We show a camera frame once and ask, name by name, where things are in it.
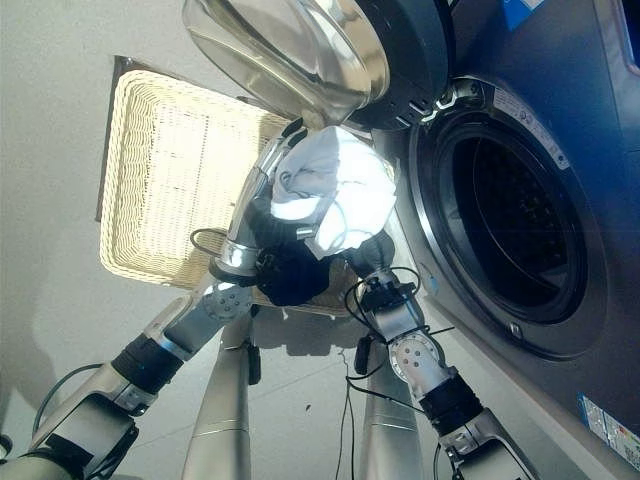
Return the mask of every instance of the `wire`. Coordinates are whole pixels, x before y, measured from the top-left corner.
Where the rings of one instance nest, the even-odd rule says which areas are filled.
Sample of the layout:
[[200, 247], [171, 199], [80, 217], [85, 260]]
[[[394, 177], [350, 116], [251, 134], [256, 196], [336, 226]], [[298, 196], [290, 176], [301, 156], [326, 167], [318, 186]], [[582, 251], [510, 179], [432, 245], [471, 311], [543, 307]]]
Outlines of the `wire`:
[[357, 380], [364, 380], [365, 378], [369, 378], [369, 377], [370, 377], [370, 376], [372, 376], [374, 373], [376, 373], [378, 370], [380, 370], [382, 367], [384, 367], [386, 363], [387, 363], [387, 361], [386, 361], [386, 360], [383, 360], [383, 361], [380, 363], [380, 365], [378, 365], [376, 368], [374, 368], [373, 370], [371, 370], [369, 373], [367, 373], [367, 374], [365, 374], [365, 375], [362, 375], [362, 376], [360, 376], [360, 377], [349, 377], [349, 376], [347, 376], [347, 378], [348, 378], [349, 380], [356, 380], [356, 381], [357, 381]]
[[76, 368], [75, 370], [72, 370], [71, 372], [67, 373], [64, 377], [62, 377], [58, 381], [58, 383], [56, 383], [51, 388], [51, 390], [49, 390], [49, 393], [47, 393], [47, 395], [44, 397], [44, 400], [42, 400], [42, 403], [40, 404], [40, 408], [38, 408], [38, 411], [36, 412], [36, 418], [33, 420], [33, 429], [31, 431], [31, 434], [32, 435], [36, 434], [36, 432], [38, 431], [38, 428], [40, 428], [40, 419], [42, 418], [42, 414], [44, 413], [44, 409], [47, 407], [47, 404], [49, 403], [49, 401], [51, 401], [51, 398], [55, 395], [55, 393], [58, 391], [58, 389], [67, 380], [69, 380], [74, 375], [77, 375], [78, 373], [84, 372], [86, 370], [94, 370], [96, 368], [100, 368], [101, 366], [102, 366], [102, 363], [92, 363], [90, 365], [85, 365], [84, 367]]
[[420, 413], [422, 415], [425, 415], [425, 413], [422, 410], [420, 410], [419, 408], [414, 407], [413, 405], [409, 405], [408, 403], [402, 402], [400, 400], [397, 400], [397, 399], [395, 399], [393, 397], [390, 397], [389, 395], [385, 395], [385, 394], [380, 393], [380, 392], [374, 392], [372, 390], [367, 390], [366, 388], [360, 388], [357, 385], [354, 385], [353, 382], [348, 377], [345, 377], [345, 378], [347, 380], [347, 384], [351, 388], [353, 388], [354, 390], [357, 390], [358, 392], [366, 393], [368, 395], [373, 395], [374, 397], [382, 398], [383, 400], [388, 400], [388, 401], [390, 401], [392, 403], [396, 403], [396, 404], [401, 405], [403, 407], [410, 408], [411, 410], [414, 410], [414, 411], [416, 411], [416, 412], [418, 412], [418, 413]]
[[347, 403], [349, 402], [349, 386], [347, 385], [347, 392], [344, 395], [344, 408], [342, 409], [342, 419], [340, 420], [340, 450], [338, 452], [338, 465], [336, 465], [336, 477], [338, 480], [338, 474], [340, 473], [340, 463], [342, 462], [342, 444], [344, 440], [344, 419], [347, 416]]
[[[355, 318], [357, 321], [359, 321], [365, 327], [371, 328], [371, 324], [367, 321], [367, 319], [359, 317], [353, 310], [351, 310], [351, 307], [349, 306], [349, 295], [351, 294], [351, 292], [354, 292], [355, 289], [358, 288], [360, 285], [362, 285], [362, 281], [354, 283], [353, 285], [351, 285], [347, 289], [347, 291], [344, 294], [344, 300], [343, 300], [344, 308], [345, 308], [345, 310], [347, 312], [349, 312], [349, 315], [351, 315], [353, 318]], [[356, 299], [356, 305], [359, 305], [359, 303], [357, 301], [357, 298], [355, 297], [355, 294], [354, 294], [353, 298]]]
[[204, 247], [200, 243], [198, 243], [198, 240], [196, 240], [196, 237], [201, 233], [215, 233], [217, 235], [222, 235], [224, 237], [227, 236], [227, 233], [220, 228], [198, 228], [193, 232], [191, 232], [191, 234], [189, 235], [189, 241], [191, 242], [191, 245], [193, 245], [196, 248], [196, 250], [200, 250], [201, 252], [204, 252], [207, 255], [211, 255], [212, 257], [218, 257], [220, 255], [220, 252], [213, 251], [210, 248]]
[[353, 405], [351, 404], [349, 386], [347, 385], [347, 400], [349, 401], [349, 415], [351, 416], [351, 480], [356, 478], [355, 456], [356, 456], [356, 421], [353, 418]]
[[429, 335], [431, 335], [433, 337], [434, 335], [439, 335], [440, 333], [448, 332], [450, 330], [455, 330], [455, 329], [456, 329], [456, 327], [443, 328], [442, 330], [436, 330], [435, 332], [429, 332]]
[[398, 338], [402, 338], [405, 337], [413, 332], [424, 332], [424, 333], [429, 333], [429, 329], [431, 327], [429, 325], [420, 325], [418, 327], [415, 328], [410, 328], [409, 330], [405, 330], [404, 332], [402, 332], [399, 335], [396, 335], [395, 337], [393, 337], [391, 340], [389, 340], [388, 342], [384, 342], [385, 345], [391, 345], [393, 342], [395, 342]]
[[439, 480], [440, 475], [438, 475], [438, 458], [440, 457], [440, 449], [442, 445], [438, 443], [436, 447], [436, 451], [433, 452], [433, 480]]
[[360, 312], [360, 315], [362, 315], [363, 318], [367, 318], [367, 314], [364, 311], [364, 308], [362, 308], [362, 304], [360, 303], [360, 299], [358, 298], [358, 295], [356, 293], [356, 290], [353, 290], [353, 300], [356, 302], [356, 307], [358, 307], [358, 311]]

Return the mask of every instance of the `metal pole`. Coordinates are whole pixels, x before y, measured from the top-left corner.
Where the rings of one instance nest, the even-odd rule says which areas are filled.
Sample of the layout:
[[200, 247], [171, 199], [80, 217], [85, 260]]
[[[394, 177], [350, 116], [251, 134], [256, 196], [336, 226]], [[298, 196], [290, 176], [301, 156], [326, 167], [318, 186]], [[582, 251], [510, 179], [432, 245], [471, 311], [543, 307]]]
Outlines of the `metal pole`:
[[227, 325], [193, 430], [182, 480], [250, 480], [249, 314]]
[[[385, 366], [369, 378], [369, 390], [411, 404], [407, 384], [391, 370], [387, 349], [374, 343], [369, 356], [369, 370], [383, 361]], [[360, 480], [424, 478], [416, 417], [408, 408], [367, 396], [362, 447]]]

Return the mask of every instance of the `wicker basket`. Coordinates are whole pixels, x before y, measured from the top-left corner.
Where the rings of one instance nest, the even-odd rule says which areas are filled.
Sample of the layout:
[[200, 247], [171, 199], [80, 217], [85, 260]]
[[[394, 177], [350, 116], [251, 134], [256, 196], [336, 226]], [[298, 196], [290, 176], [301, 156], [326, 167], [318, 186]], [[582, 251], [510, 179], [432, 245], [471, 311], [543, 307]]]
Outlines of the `wicker basket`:
[[[120, 77], [103, 193], [100, 259], [111, 272], [195, 286], [209, 256], [199, 228], [226, 231], [247, 172], [287, 120], [224, 95], [145, 70]], [[223, 235], [201, 235], [218, 251]], [[331, 286], [299, 308], [344, 315], [355, 275], [342, 261]], [[257, 303], [268, 304], [259, 291]]]

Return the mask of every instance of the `laundry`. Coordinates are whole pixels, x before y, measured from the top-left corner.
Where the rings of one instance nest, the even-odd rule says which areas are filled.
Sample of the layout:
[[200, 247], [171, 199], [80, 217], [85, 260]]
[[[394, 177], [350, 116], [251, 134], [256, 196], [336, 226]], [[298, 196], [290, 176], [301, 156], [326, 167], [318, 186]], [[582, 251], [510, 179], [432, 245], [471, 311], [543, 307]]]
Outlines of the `laundry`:
[[271, 201], [273, 216], [317, 225], [305, 241], [320, 259], [360, 244], [382, 230], [395, 205], [385, 160], [340, 127], [310, 135], [282, 160]]

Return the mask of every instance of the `blue sticker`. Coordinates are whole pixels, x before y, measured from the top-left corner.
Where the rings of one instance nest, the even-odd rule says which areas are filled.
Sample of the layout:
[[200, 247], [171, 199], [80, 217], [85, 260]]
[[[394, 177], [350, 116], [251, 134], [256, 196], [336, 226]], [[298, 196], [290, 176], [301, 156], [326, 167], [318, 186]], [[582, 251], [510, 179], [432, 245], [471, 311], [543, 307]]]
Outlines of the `blue sticker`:
[[502, 0], [509, 30], [515, 30], [544, 0]]
[[589, 430], [640, 471], [640, 437], [583, 393], [578, 394], [578, 405], [582, 421]]

